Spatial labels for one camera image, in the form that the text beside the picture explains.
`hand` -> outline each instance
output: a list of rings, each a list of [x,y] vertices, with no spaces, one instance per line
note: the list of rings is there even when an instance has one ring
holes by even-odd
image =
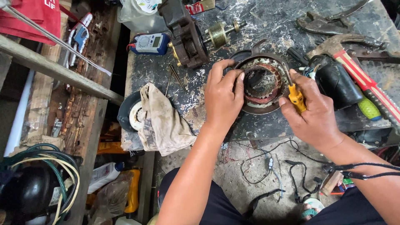
[[[205,123],[220,132],[228,132],[244,102],[244,72],[242,70],[230,70],[222,77],[223,70],[234,65],[234,63],[235,61],[231,59],[216,62],[208,73],[207,86],[204,91],[207,112]]]
[[[319,151],[340,144],[345,135],[336,125],[333,100],[320,93],[314,80],[296,73],[293,69],[289,72],[293,83],[297,84],[305,97],[307,106],[307,110],[300,115],[289,99],[284,97],[279,99],[282,114],[288,120],[294,135]]]

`hammer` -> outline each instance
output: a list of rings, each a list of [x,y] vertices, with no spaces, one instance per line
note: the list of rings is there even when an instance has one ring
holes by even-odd
[[[372,80],[359,65],[344,51],[342,42],[360,42],[361,44],[376,48],[385,48],[384,42],[366,37],[360,34],[339,34],[328,38],[322,44],[318,45],[314,50],[307,53],[309,58],[315,55],[327,54],[336,61],[340,62],[349,75],[356,81],[364,92],[365,96],[370,99],[379,111],[387,118],[397,131],[400,131],[400,109],[387,96],[377,83]]]

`person's left hand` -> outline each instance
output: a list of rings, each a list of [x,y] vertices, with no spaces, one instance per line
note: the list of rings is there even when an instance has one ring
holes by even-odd
[[[243,70],[230,70],[222,77],[224,69],[233,66],[234,60],[216,62],[207,77],[204,101],[207,111],[206,124],[220,132],[228,132],[243,106]]]

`fingernail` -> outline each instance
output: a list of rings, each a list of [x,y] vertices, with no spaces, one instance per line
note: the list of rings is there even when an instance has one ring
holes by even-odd
[[[284,97],[279,98],[279,107],[281,107],[285,103],[286,103],[286,100]]]

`yellow screwdriver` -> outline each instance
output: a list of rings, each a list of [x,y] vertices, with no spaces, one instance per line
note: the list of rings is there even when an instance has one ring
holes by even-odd
[[[306,104],[304,104],[303,94],[296,90],[296,84],[292,82],[290,78],[289,70],[286,66],[286,63],[282,62],[283,69],[285,70],[286,77],[289,82],[289,99],[295,105],[297,113],[302,113],[307,110]]]

